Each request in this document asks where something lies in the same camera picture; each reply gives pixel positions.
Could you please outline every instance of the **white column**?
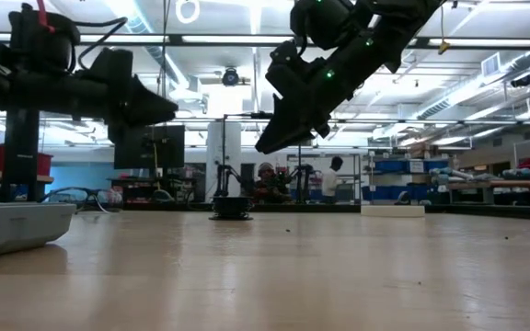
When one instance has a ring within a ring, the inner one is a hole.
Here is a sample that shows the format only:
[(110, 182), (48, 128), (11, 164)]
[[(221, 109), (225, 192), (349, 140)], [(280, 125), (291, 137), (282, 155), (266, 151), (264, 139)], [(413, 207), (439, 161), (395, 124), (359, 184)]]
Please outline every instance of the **white column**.
[[(222, 122), (212, 122), (208, 125), (208, 146), (206, 150), (206, 200), (210, 201), (216, 191), (218, 179), (218, 164), (222, 163)], [(227, 165), (232, 166), (240, 174), (240, 123), (226, 123), (225, 152)], [(230, 177), (228, 196), (238, 197), (240, 184)]]

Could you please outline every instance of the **red cable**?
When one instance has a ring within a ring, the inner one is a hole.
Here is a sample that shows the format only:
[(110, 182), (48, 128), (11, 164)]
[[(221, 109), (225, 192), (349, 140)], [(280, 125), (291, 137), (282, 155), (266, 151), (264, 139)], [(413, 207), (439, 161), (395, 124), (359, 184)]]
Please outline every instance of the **red cable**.
[(51, 33), (54, 33), (54, 27), (48, 25), (48, 15), (46, 14), (44, 0), (38, 0), (38, 21), (43, 27), (47, 28)]

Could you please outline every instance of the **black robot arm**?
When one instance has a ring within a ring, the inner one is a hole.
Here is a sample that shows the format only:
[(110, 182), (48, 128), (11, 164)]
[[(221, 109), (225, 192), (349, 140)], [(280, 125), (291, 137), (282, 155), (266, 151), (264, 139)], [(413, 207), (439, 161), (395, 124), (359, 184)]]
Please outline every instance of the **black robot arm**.
[[(80, 42), (75, 22), (27, 4), (21, 12), (10, 13), (9, 21), (9, 47), (0, 44), (0, 110), (47, 110), (76, 120), (103, 119), (112, 141), (120, 139), (123, 128), (175, 118), (177, 104), (148, 91), (133, 77), (130, 51), (104, 49), (91, 68), (74, 72), (75, 46)], [(118, 23), (119, 28), (125, 22), (123, 18), (109, 23)]]
[[(291, 29), (323, 50), (336, 50), (309, 63), (292, 41), (271, 53), (265, 77), (282, 95), (273, 96), (274, 115), (261, 135), (258, 151), (269, 154), (314, 138), (326, 137), (330, 113), (365, 79), (384, 65), (392, 73), (402, 51), (445, 0), (301, 0), (291, 12)], [(380, 16), (374, 28), (369, 23)]]

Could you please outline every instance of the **blue wall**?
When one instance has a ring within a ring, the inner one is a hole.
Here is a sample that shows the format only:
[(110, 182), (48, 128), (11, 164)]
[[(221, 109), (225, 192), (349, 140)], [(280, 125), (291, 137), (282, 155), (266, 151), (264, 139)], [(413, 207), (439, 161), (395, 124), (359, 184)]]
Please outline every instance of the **blue wall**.
[(118, 177), (128, 170), (114, 170), (112, 163), (57, 163), (52, 164), (51, 176), (54, 182), (46, 186), (46, 193), (52, 189), (66, 187), (110, 188), (107, 178)]

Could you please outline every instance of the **security camera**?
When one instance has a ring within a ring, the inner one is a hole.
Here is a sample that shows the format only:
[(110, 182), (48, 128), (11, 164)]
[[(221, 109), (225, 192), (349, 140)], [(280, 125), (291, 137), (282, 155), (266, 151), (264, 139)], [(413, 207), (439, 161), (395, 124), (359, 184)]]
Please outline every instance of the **security camera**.
[(236, 68), (226, 68), (225, 73), (222, 75), (222, 84), (224, 86), (236, 86), (240, 78), (236, 73)]

